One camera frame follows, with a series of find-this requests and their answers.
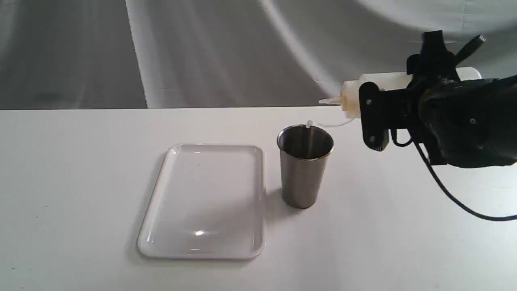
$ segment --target stainless steel cup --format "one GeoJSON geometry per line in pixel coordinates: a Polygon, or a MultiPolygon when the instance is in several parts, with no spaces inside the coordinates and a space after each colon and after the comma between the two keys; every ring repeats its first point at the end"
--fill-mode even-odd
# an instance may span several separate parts
{"type": "Polygon", "coordinates": [[[282,197],[294,208],[309,208],[315,202],[334,140],[319,127],[293,125],[277,137],[282,171],[282,197]]]}

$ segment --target white tray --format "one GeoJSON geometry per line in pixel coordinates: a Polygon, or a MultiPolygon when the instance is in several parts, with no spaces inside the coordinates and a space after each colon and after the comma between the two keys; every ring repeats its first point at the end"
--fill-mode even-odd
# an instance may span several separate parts
{"type": "Polygon", "coordinates": [[[178,144],[165,155],[138,237],[149,257],[250,259],[265,244],[263,154],[178,144]]]}

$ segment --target white squeeze bottle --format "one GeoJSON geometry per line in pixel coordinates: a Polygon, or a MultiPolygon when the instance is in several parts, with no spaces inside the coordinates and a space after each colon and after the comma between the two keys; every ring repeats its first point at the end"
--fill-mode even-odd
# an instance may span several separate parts
{"type": "MultiPolygon", "coordinates": [[[[458,76],[462,81],[481,79],[481,74],[473,67],[457,68],[458,76]]],[[[396,90],[406,88],[413,75],[404,72],[389,72],[378,74],[364,74],[359,80],[345,81],[341,88],[341,96],[320,100],[321,104],[341,104],[349,119],[360,118],[359,87],[366,82],[374,82],[381,90],[396,90]]]]}

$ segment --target white table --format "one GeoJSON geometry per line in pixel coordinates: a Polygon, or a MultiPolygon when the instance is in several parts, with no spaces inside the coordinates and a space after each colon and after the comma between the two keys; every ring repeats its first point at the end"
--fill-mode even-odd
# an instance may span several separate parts
{"type": "MultiPolygon", "coordinates": [[[[517,222],[463,212],[413,147],[371,151],[359,121],[329,130],[336,147],[317,203],[300,212],[285,206],[277,133],[343,118],[338,108],[0,111],[0,289],[517,288],[517,222]],[[254,260],[138,254],[163,154],[180,142],[264,150],[267,243],[254,260]]],[[[438,174],[478,211],[517,212],[516,167],[438,174]]]]}

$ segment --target cup rim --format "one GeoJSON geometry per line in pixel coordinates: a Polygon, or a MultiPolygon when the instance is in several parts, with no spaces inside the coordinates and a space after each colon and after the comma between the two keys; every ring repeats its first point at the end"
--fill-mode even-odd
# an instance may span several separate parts
{"type": "Polygon", "coordinates": [[[328,136],[330,137],[330,139],[332,140],[332,147],[330,148],[330,150],[328,151],[328,153],[326,153],[325,155],[321,156],[321,157],[317,157],[317,158],[311,158],[311,159],[308,159],[308,158],[299,158],[299,157],[295,157],[291,154],[289,154],[288,152],[286,152],[285,150],[283,150],[281,147],[280,147],[280,136],[282,136],[282,133],[286,132],[287,130],[291,129],[291,128],[294,128],[294,127],[307,127],[305,124],[295,124],[295,125],[291,125],[291,126],[288,126],[284,129],[282,129],[278,135],[277,135],[277,146],[278,146],[278,149],[281,151],[281,152],[284,152],[286,155],[289,155],[290,157],[292,158],[295,158],[297,160],[300,160],[300,161],[306,161],[306,162],[310,162],[310,161],[317,161],[319,159],[322,159],[322,158],[326,158],[328,157],[328,155],[330,155],[332,153],[332,151],[334,150],[334,139],[332,138],[332,135],[330,135],[330,133],[328,133],[326,130],[320,128],[320,127],[317,127],[317,126],[314,126],[314,125],[311,125],[311,127],[315,127],[317,128],[318,130],[321,130],[323,131],[324,133],[328,134],[328,136]]]}

